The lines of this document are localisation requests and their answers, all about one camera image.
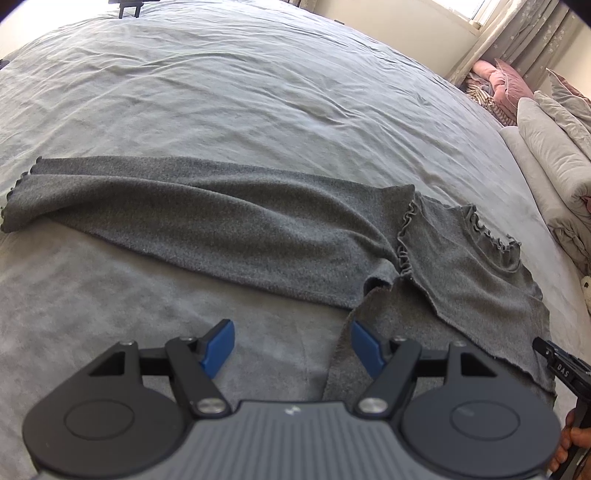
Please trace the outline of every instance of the pink pillow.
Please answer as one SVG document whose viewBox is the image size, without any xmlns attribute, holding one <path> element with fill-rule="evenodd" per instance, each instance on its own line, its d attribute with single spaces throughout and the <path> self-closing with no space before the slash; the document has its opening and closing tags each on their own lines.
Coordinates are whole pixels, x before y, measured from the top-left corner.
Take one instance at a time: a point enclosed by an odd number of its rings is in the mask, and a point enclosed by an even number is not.
<svg viewBox="0 0 591 480">
<path fill-rule="evenodd" d="M 507 108 L 513 115 L 517 115 L 517 103 L 522 97 L 534 98 L 534 92 L 527 86 L 521 75 L 517 73 L 511 65 L 502 61 L 501 59 L 495 59 L 497 68 L 503 72 L 505 77 L 505 86 L 495 90 L 495 102 L 500 106 Z"/>
<path fill-rule="evenodd" d="M 489 80 L 491 73 L 496 71 L 496 67 L 491 65 L 487 61 L 484 60 L 477 60 L 474 66 L 472 67 L 472 71 L 476 73 L 479 77 L 484 78 L 485 80 Z"/>
<path fill-rule="evenodd" d="M 495 90 L 495 96 L 492 98 L 498 107 L 505 112 L 505 115 L 508 116 L 511 120 L 513 120 L 517 124 L 517 114 L 513 111 L 513 108 L 507 108 L 506 105 L 511 105 L 511 102 L 507 99 L 505 94 L 505 86 L 504 84 L 501 85 L 500 88 Z"/>
<path fill-rule="evenodd" d="M 488 81 L 491 83 L 492 89 L 496 91 L 497 88 L 505 86 L 505 75 L 503 75 L 502 70 L 495 69 L 495 71 L 491 73 Z"/>
</svg>

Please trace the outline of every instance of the gray bedsheet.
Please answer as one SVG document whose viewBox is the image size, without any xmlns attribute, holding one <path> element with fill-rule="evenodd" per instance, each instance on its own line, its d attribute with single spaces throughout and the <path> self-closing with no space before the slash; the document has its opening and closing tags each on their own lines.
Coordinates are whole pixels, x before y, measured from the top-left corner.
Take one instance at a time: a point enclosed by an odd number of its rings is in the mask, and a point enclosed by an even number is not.
<svg viewBox="0 0 591 480">
<path fill-rule="evenodd" d="M 39 155 L 179 155 L 412 183 L 478 205 L 522 259 L 554 340 L 591 328 L 500 125 L 459 90 L 348 27 L 278 0 L 162 0 L 45 35 L 0 71 L 0 194 Z M 33 472 L 26 411 L 115 341 L 145 346 L 236 321 L 217 382 L 239 398 L 318 398 L 346 311 L 197 275 L 43 219 L 0 239 L 0 478 Z M 559 408 L 569 399 L 559 397 Z"/>
</svg>

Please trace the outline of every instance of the metal screw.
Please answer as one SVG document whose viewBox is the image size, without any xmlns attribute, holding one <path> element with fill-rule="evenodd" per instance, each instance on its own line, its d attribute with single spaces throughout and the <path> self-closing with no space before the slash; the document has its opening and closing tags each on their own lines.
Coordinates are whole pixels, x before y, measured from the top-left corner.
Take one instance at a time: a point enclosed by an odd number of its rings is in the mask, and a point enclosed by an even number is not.
<svg viewBox="0 0 591 480">
<path fill-rule="evenodd" d="M 204 398 L 197 403 L 197 409 L 206 415 L 221 413 L 226 409 L 226 402 L 221 398 Z"/>
<path fill-rule="evenodd" d="M 383 413 L 388 409 L 388 404 L 385 400 L 373 397 L 364 398 L 357 406 L 363 413 Z"/>
</svg>

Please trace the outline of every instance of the black clip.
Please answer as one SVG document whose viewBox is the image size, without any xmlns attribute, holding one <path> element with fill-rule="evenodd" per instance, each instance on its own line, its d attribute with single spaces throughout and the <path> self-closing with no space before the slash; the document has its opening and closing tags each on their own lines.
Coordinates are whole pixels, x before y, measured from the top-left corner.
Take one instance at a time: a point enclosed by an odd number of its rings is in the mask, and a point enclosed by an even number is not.
<svg viewBox="0 0 591 480">
<path fill-rule="evenodd" d="M 160 2 L 160 0 L 144 0 L 145 2 Z M 128 7 L 135 7 L 135 18 L 139 18 L 139 11 L 144 6 L 142 1 L 121 1 L 121 0 L 109 0 L 110 4 L 119 4 L 119 18 L 123 18 L 123 10 Z"/>
</svg>

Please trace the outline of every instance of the wrinkled bedding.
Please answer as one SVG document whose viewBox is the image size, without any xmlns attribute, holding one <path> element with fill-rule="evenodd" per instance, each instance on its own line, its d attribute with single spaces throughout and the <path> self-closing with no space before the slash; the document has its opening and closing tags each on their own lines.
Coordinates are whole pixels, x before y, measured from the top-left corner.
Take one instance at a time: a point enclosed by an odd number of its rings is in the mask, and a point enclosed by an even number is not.
<svg viewBox="0 0 591 480">
<path fill-rule="evenodd" d="M 113 12 L 61 28 L 8 59 L 2 202 L 39 155 L 175 155 L 412 183 L 476 204 L 493 235 L 522 242 L 554 341 L 591 360 L 576 267 L 500 125 L 393 49 L 276 0 L 162 0 L 138 19 Z M 216 378 L 228 399 L 320 397 L 344 309 L 191 273 L 49 219 L 0 242 L 2 479 L 33 474 L 20 438 L 27 410 L 122 339 L 159 346 L 229 317 L 237 345 Z M 558 392 L 563 416 L 573 400 Z"/>
</svg>

